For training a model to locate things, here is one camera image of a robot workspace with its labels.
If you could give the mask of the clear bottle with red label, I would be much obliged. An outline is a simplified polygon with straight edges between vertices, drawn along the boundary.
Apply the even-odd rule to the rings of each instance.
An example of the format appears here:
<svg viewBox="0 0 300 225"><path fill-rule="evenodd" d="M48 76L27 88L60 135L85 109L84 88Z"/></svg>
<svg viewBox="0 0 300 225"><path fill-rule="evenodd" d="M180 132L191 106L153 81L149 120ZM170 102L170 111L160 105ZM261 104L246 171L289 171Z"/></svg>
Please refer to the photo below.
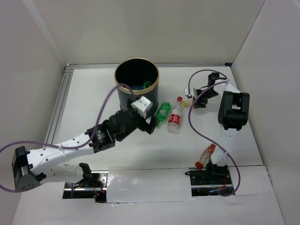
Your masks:
<svg viewBox="0 0 300 225"><path fill-rule="evenodd" d="M177 97L176 102L172 105L167 123L167 131L171 134L178 134L180 121L183 111L183 98Z"/></svg>

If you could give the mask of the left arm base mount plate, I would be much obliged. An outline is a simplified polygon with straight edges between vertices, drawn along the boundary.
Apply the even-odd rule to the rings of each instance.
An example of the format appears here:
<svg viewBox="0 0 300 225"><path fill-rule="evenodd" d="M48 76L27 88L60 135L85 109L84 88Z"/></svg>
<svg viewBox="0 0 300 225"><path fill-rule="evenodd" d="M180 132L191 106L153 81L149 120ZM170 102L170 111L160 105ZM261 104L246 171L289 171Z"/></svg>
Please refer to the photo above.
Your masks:
<svg viewBox="0 0 300 225"><path fill-rule="evenodd" d="M106 203L108 170L92 171L92 180L85 186L66 182L62 199L93 199L96 203Z"/></svg>

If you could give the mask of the clear bottle with blue label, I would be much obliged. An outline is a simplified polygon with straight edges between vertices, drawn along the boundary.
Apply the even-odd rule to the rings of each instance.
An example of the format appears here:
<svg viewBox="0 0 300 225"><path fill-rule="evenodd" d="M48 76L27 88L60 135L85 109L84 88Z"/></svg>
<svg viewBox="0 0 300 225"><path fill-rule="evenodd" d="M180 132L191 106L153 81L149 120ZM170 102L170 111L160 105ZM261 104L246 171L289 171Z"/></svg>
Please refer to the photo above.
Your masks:
<svg viewBox="0 0 300 225"><path fill-rule="evenodd" d="M134 86L131 86L130 88L132 90L136 90L136 91L143 90L143 86L141 86L141 85L134 85Z"/></svg>

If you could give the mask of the small bottle with yellow cap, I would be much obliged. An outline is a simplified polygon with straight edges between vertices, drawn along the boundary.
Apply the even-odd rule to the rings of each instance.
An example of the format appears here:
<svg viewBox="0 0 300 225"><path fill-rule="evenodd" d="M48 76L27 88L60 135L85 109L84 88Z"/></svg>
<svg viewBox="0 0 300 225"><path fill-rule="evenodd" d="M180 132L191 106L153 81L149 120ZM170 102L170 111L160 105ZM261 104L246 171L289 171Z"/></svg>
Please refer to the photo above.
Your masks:
<svg viewBox="0 0 300 225"><path fill-rule="evenodd" d="M193 101L183 101L184 108L190 108L193 104Z"/></svg>

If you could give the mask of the green bottle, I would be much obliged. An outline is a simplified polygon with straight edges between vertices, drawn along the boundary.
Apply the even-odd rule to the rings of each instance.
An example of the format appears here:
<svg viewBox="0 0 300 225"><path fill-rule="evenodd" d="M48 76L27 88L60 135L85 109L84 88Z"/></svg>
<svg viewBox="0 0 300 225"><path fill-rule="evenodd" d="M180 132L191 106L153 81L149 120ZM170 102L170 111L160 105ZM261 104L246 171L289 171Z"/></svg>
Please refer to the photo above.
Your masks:
<svg viewBox="0 0 300 225"><path fill-rule="evenodd" d="M156 112L157 117L157 125L156 127L159 127L164 121L166 120L168 113L170 112L172 106L169 102L163 102L159 109Z"/></svg>
<svg viewBox="0 0 300 225"><path fill-rule="evenodd" d="M153 83L150 81L146 81L143 83L143 89L149 88Z"/></svg>

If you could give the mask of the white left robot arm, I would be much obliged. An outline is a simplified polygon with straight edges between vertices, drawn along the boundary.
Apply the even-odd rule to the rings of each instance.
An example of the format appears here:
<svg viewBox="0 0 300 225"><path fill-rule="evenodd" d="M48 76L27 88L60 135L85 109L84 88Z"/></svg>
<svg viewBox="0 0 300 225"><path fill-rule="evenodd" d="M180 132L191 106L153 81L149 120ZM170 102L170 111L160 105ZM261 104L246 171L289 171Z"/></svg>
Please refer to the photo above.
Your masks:
<svg viewBox="0 0 300 225"><path fill-rule="evenodd" d="M135 109L120 110L85 133L60 143L59 148L27 150L20 146L15 149L12 160L15 190L25 192L43 183L62 181L87 187L93 177L87 163L62 169L58 165L112 148L136 129L152 134L157 121L157 117L152 116L150 122L147 122Z"/></svg>

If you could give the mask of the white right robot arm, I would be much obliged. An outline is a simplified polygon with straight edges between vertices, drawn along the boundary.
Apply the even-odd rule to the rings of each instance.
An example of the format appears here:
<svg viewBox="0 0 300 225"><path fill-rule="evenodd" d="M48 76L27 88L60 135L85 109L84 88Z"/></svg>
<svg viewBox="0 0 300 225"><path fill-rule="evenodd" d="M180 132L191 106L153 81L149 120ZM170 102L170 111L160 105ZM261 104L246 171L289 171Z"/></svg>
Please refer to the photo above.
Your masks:
<svg viewBox="0 0 300 225"><path fill-rule="evenodd" d="M223 140L221 146L217 146L210 157L212 164L222 167L228 165L228 154L232 151L233 141L248 121L250 103L250 95L239 91L228 81L223 73L211 70L207 85L193 89L194 108L205 108L209 99L222 97L217 120L223 128Z"/></svg>

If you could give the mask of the small bottle with red cap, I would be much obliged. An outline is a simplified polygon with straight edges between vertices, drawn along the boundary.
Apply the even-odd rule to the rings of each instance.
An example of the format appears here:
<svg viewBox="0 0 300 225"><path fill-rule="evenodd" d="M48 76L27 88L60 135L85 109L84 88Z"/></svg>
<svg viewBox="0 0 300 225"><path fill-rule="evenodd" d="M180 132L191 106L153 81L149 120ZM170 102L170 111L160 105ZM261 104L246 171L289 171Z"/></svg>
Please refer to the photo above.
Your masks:
<svg viewBox="0 0 300 225"><path fill-rule="evenodd" d="M196 161L195 166L197 169L203 169L209 162L211 155L214 153L216 146L214 144L209 145L201 154L198 161Z"/></svg>

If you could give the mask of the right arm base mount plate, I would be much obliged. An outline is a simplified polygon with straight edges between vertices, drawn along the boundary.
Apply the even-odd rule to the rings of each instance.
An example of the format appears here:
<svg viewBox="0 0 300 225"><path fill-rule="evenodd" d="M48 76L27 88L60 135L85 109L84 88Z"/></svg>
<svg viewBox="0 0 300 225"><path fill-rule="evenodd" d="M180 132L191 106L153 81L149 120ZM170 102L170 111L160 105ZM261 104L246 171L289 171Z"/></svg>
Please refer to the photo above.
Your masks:
<svg viewBox="0 0 300 225"><path fill-rule="evenodd" d="M230 195L234 191L228 166L217 166L208 163L204 170L185 172L191 184L193 197Z"/></svg>

